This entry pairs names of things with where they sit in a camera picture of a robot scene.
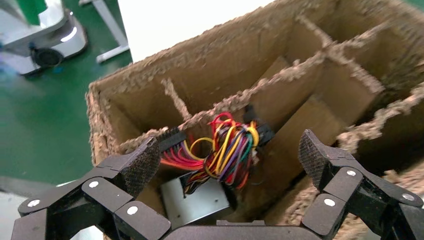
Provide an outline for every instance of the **wire bundle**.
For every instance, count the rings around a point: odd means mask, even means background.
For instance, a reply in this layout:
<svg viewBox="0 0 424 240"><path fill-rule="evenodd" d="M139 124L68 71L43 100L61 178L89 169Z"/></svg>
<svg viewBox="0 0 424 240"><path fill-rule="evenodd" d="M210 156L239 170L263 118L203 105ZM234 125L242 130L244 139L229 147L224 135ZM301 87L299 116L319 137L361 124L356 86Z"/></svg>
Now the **wire bundle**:
<svg viewBox="0 0 424 240"><path fill-rule="evenodd" d="M196 142L194 142L189 148L186 140L180 142L178 145L164 151L160 162L168 166L188 171L197 171L202 169L204 158L197 157L192 153L195 144Z"/></svg>
<svg viewBox="0 0 424 240"><path fill-rule="evenodd" d="M212 144L212 152L203 159L202 169L191 174L185 183L184 193L193 193L209 178L217 179L235 189L241 189L247 182L250 167L257 160L256 147L259 134L256 122L242 124L236 122L229 112L219 114L210 123L213 139L203 137L196 140Z"/></svg>

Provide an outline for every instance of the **wire connector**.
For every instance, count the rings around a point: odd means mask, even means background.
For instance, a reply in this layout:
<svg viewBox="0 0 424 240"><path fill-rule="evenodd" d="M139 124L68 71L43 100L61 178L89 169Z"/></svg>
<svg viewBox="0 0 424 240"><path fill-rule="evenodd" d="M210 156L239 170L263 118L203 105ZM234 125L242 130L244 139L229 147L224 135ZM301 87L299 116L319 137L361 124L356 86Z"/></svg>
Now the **wire connector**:
<svg viewBox="0 0 424 240"><path fill-rule="evenodd" d="M276 135L271 127L263 123L258 116L251 104L248 104L244 107L245 113L243 114L243 122L245 124L249 124L252 121L256 121L257 123L257 133L259 134L259 143L257 144L259 147L265 146L273 137Z"/></svg>
<svg viewBox="0 0 424 240"><path fill-rule="evenodd" d="M180 131L178 127L173 127L157 137L157 141L159 142L159 151L163 153L183 142L186 138L187 136L185 132Z"/></svg>

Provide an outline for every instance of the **green floor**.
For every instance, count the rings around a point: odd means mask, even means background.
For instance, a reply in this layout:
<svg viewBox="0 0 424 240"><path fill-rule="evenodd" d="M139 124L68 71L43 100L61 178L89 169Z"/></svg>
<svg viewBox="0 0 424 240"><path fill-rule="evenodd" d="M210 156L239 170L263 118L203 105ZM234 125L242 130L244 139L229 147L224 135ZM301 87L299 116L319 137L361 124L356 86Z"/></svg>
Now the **green floor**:
<svg viewBox="0 0 424 240"><path fill-rule="evenodd" d="M28 79L0 72L0 176L59 184L91 169L84 94L90 82L131 61L126 52L97 64L98 54L116 47L113 37L92 5L63 1L86 28L88 48ZM424 0L410 2L424 9ZM117 0L106 3L120 19Z"/></svg>

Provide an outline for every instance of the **white screw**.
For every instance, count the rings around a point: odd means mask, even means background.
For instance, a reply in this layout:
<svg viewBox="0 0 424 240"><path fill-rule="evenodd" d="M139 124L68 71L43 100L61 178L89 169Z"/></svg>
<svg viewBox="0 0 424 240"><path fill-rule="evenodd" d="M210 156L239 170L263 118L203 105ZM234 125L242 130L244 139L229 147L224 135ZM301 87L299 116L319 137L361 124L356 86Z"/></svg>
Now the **white screw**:
<svg viewBox="0 0 424 240"><path fill-rule="evenodd" d="M404 194L402 194L402 197L403 197L404 199L406 199L406 200L409 200L409 201L413 201L413 200L414 200L414 197L413 197L413 196L411 196L411 195L409 195L408 193L404 193Z"/></svg>
<svg viewBox="0 0 424 240"><path fill-rule="evenodd" d="M347 173L347 175L350 175L350 176L355 176L357 174L356 172L354 172L352 170L349 170L346 173Z"/></svg>
<svg viewBox="0 0 424 240"><path fill-rule="evenodd" d="M336 203L333 200L329 199L329 198L324 199L324 203L326 205L330 206L330 207L334 207L334 205L336 205Z"/></svg>
<svg viewBox="0 0 424 240"><path fill-rule="evenodd" d="M136 207L136 206L130 206L130 207L128 208L128 210L126 211L126 213L127 213L127 214L129 214L129 215L133 215L133 214L135 214L138 210L139 210L139 208L138 208L138 207Z"/></svg>
<svg viewBox="0 0 424 240"><path fill-rule="evenodd" d="M95 187L97 187L97 185L99 185L99 182L98 181L92 181L92 182L90 182L90 184L88 186L90 188L95 188Z"/></svg>
<svg viewBox="0 0 424 240"><path fill-rule="evenodd" d="M30 207L30 208L32 208L32 207L37 206L39 203L40 203L40 200L39 199L35 199L35 200L30 201L27 206Z"/></svg>

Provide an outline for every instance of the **corrugated cardboard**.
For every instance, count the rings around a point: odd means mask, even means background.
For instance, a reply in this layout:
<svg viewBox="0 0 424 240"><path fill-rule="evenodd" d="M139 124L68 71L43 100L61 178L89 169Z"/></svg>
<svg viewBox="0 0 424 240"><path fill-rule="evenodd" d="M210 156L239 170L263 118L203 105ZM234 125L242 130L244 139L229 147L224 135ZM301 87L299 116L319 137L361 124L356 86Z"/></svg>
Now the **corrugated cardboard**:
<svg viewBox="0 0 424 240"><path fill-rule="evenodd" d="M270 209L284 212L274 219L297 218L303 207L281 208L293 202L306 128L376 172L415 162L412 153L405 164L373 156L424 136L423 26L424 14L399 0L277 0L90 84L93 164L171 127L207 136L217 114L241 121L252 104L276 132L260 163L268 178L236 192L239 207L228 219L263 218ZM158 186L178 174L162 166L138 199L165 214ZM313 200L307 190L295 204ZM284 195L292 199L275 204Z"/></svg>

